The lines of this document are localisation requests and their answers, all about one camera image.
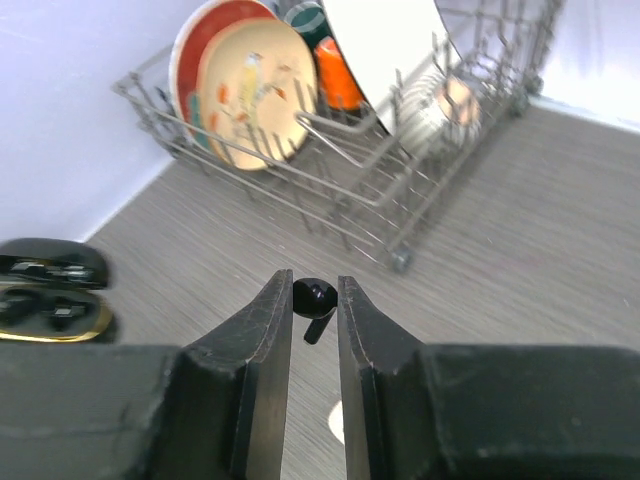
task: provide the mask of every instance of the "orange cup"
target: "orange cup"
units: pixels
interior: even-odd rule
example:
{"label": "orange cup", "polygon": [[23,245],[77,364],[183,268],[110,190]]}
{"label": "orange cup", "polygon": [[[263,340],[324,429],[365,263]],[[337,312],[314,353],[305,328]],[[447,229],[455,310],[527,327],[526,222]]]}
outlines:
{"label": "orange cup", "polygon": [[320,86],[327,96],[331,108],[356,110],[364,101],[360,89],[351,76],[336,42],[326,37],[315,48]]}

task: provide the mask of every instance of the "black container with gold trim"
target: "black container with gold trim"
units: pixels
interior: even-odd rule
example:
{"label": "black container with gold trim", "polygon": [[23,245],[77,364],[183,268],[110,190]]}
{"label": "black container with gold trim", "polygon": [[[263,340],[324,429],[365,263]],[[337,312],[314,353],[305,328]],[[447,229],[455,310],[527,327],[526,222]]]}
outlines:
{"label": "black container with gold trim", "polygon": [[117,320],[90,291],[110,280],[104,255],[82,243],[21,238],[0,245],[0,340],[114,342]]}

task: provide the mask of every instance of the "dish rack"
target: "dish rack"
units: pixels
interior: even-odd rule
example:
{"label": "dish rack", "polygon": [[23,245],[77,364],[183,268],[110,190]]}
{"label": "dish rack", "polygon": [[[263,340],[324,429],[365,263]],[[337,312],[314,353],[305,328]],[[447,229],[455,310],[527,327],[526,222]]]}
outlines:
{"label": "dish rack", "polygon": [[[429,224],[430,213],[470,154],[501,119],[523,115],[529,97],[540,93],[539,72],[563,4],[563,0],[477,0],[469,9],[440,5],[445,23],[453,19],[454,26],[448,25],[450,42],[434,41],[428,49],[431,53],[411,75],[406,79],[398,75],[380,108],[395,113],[403,92],[442,58],[443,49],[448,59],[446,49],[453,43],[462,61],[452,65],[445,60],[437,67],[472,86],[482,107],[482,123],[478,135],[426,158],[403,150],[399,136],[383,129],[370,105],[362,105],[358,112],[331,109],[320,92],[316,113],[310,113],[302,100],[307,97],[302,95],[306,86],[300,84],[296,85],[297,121],[309,134],[287,162],[272,160],[275,152],[260,147],[268,145],[258,141],[265,135],[262,131],[253,132],[255,149],[249,150],[199,130],[179,120],[167,98],[165,72],[171,47],[113,88],[140,116],[139,126],[176,160],[196,163],[209,175],[239,184],[255,208],[292,215],[308,232],[403,273],[411,263],[419,233]],[[154,76],[158,68],[163,73]],[[214,139],[226,159],[237,149],[270,166],[260,172],[235,169],[228,160],[195,145],[187,127]],[[287,139],[278,139],[276,145],[283,142]]]}

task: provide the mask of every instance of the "green cup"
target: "green cup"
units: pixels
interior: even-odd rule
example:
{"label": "green cup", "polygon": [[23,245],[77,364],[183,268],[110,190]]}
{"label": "green cup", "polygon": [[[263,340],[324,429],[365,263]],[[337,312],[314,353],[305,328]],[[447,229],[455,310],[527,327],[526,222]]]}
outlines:
{"label": "green cup", "polygon": [[287,12],[284,21],[300,34],[312,52],[325,37],[331,35],[324,10],[316,2],[296,5]]}

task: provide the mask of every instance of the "black case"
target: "black case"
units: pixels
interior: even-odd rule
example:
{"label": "black case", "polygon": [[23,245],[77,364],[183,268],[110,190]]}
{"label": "black case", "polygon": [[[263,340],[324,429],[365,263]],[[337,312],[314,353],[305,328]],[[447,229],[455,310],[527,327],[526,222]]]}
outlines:
{"label": "black case", "polygon": [[[0,301],[11,296],[32,297],[34,308],[17,321],[0,320],[0,340],[14,342],[111,343],[117,323],[104,299],[89,290],[109,287],[108,260],[94,248],[78,242],[47,238],[20,238],[0,246]],[[80,302],[87,314],[72,328],[55,330],[46,305],[57,300]]]}

